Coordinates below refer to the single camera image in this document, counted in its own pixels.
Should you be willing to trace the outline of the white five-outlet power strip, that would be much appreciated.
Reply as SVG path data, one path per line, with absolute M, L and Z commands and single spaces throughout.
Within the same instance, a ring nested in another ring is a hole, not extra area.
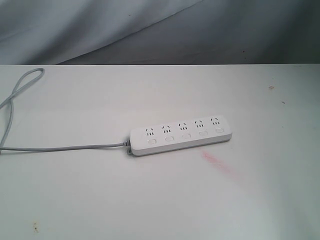
M 134 156 L 146 156 L 227 142 L 232 134 L 224 116 L 212 115 L 135 128 L 129 142 Z

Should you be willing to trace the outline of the grey backdrop cloth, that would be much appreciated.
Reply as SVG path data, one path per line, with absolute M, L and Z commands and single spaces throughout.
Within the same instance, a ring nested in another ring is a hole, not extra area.
M 310 64 L 317 0 L 3 0 L 3 65 Z

